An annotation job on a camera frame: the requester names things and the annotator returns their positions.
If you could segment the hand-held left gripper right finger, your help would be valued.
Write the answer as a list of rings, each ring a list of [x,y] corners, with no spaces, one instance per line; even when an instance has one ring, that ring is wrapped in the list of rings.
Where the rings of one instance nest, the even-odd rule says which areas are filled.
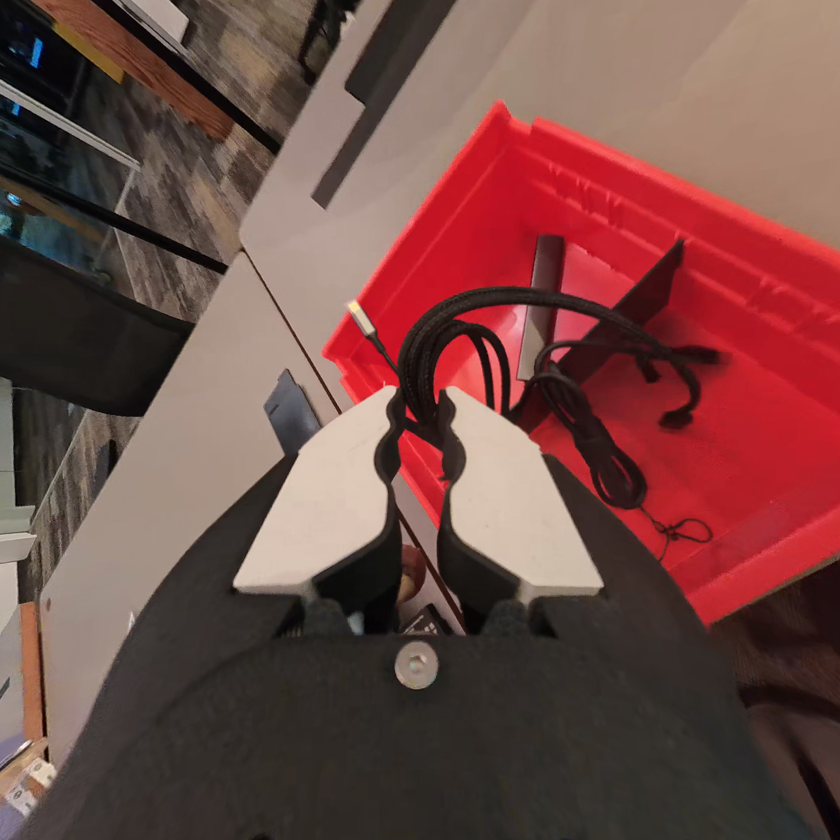
[[[440,393],[440,574],[461,606],[597,595],[603,580],[550,473],[521,429],[473,396]]]

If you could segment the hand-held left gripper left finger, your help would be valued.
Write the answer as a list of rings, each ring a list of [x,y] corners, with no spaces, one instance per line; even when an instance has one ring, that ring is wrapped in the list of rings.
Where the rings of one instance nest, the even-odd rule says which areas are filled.
[[[307,441],[236,573],[236,591],[341,607],[395,594],[402,534],[392,483],[401,435],[402,393],[384,387]]]

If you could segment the red plastic bin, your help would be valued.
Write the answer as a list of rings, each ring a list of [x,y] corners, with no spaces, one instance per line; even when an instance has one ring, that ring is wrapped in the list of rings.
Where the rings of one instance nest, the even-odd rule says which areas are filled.
[[[540,235],[563,237],[563,291],[532,290]],[[583,385],[566,350],[517,379],[528,305],[580,338],[685,241],[668,304]],[[526,433],[656,552],[640,511],[698,518],[665,568],[713,623],[838,551],[838,251],[649,163],[501,102],[404,228],[323,347],[354,403],[398,385],[402,473],[440,528],[440,393],[454,386]],[[525,386],[548,411],[506,416]],[[528,407],[543,408],[534,400]]]

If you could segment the black twist tie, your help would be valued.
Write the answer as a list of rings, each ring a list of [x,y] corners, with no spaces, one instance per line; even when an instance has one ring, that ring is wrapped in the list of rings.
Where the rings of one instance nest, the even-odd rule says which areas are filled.
[[[661,538],[662,546],[658,553],[658,562],[662,564],[669,551],[669,548],[677,542],[688,542],[694,544],[708,544],[714,537],[711,528],[698,518],[683,518],[681,520],[665,523],[662,522],[646,507],[640,507],[650,525]]]

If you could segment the black bin divider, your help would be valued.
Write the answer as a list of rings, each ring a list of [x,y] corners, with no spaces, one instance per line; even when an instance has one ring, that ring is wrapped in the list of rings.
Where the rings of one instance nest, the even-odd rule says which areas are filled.
[[[550,345],[557,343],[555,350],[566,350],[558,363],[560,373],[575,385],[583,385],[622,347],[629,349],[631,344],[637,345],[642,348],[639,351],[642,355],[638,357],[642,360],[637,362],[637,367],[642,371],[646,382],[655,382],[658,373],[655,373],[655,369],[648,364],[645,356],[649,352],[647,350],[649,342],[646,344],[646,339],[643,340],[638,335],[644,332],[643,327],[648,321],[658,315],[668,304],[673,279],[683,259],[684,246],[685,241],[678,238],[653,268],[610,310],[611,316],[595,318],[595,325],[582,333],[580,338],[576,334],[573,336],[572,332],[565,327],[557,327],[559,316],[556,313],[553,340],[539,353],[538,357],[544,350],[547,351]],[[622,330],[619,321],[631,322],[635,332]],[[547,351],[543,362],[538,362],[537,358],[532,376],[535,372],[543,371],[541,365],[548,364],[549,354]],[[542,403],[539,403],[536,397],[530,396],[530,388],[530,385],[525,386],[519,402],[509,406],[509,412],[506,415],[512,422],[519,425],[522,425],[520,421],[525,416],[526,420],[523,421],[525,425],[522,427],[527,431],[532,431],[536,427],[538,423],[536,418],[538,416],[542,418],[549,407],[549,398],[545,395],[541,397]],[[537,400],[535,404],[542,405],[539,409],[542,414],[539,414],[537,408],[529,408],[534,400]]]

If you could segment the wooden topped desk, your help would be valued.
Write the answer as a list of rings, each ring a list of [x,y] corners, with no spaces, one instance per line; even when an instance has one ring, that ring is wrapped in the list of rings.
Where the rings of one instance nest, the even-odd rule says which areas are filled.
[[[223,142],[237,125],[270,154],[279,153],[281,140],[117,2],[34,1],[34,5],[82,37],[211,139]]]

